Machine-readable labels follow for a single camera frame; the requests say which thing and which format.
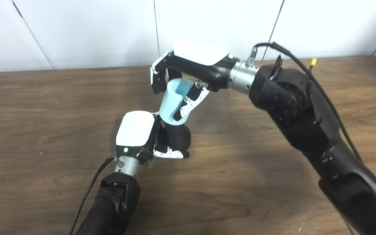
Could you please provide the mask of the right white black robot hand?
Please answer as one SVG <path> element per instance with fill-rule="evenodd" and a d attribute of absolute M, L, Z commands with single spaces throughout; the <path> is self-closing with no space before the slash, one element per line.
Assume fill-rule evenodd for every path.
<path fill-rule="evenodd" d="M 164 92 L 161 118 L 182 125 L 209 92 L 226 89 L 240 60 L 227 49 L 190 40 L 180 40 L 150 67 L 155 94 Z"/>

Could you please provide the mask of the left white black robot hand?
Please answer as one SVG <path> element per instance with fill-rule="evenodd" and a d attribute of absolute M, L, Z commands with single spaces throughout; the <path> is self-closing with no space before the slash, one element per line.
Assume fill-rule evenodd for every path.
<path fill-rule="evenodd" d="M 191 131 L 185 125 L 171 125 L 158 113 L 126 113 L 116 135 L 117 157 L 131 157 L 141 165 L 155 157 L 188 159 Z"/>

